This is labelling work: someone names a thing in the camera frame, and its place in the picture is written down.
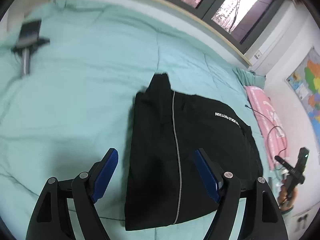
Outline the right hand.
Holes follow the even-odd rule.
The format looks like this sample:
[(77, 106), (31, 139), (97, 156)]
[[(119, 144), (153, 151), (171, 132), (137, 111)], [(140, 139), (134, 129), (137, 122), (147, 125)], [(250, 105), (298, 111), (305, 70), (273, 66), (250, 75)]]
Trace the right hand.
[(293, 208), (294, 203), (297, 199), (298, 189), (295, 187), (291, 192), (291, 197), (288, 197), (287, 188), (285, 185), (282, 185), (280, 188), (279, 196), (277, 198), (279, 207), (281, 211), (287, 211)]

